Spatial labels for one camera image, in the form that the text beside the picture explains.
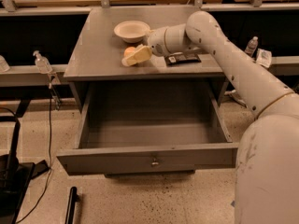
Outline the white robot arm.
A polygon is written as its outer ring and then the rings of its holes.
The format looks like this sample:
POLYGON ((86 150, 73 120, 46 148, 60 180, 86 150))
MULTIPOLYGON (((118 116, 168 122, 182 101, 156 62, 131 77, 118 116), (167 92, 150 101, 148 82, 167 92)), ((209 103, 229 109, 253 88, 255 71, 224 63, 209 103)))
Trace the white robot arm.
POLYGON ((236 156, 235 224, 299 224, 299 95, 232 43, 212 15, 196 11, 184 24, 148 32, 122 63, 191 44, 212 55, 255 117, 236 156))

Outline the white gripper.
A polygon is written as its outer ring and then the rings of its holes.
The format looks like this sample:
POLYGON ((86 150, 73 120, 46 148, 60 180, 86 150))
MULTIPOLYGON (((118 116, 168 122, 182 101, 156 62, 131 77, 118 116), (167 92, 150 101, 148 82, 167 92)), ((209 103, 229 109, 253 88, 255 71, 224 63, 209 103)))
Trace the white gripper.
POLYGON ((166 27, 150 30, 147 35, 148 45, 138 45, 131 55, 122 58, 121 63, 124 66, 132 66, 149 60, 152 53, 159 57, 168 55, 169 51, 165 43, 166 31, 166 27))

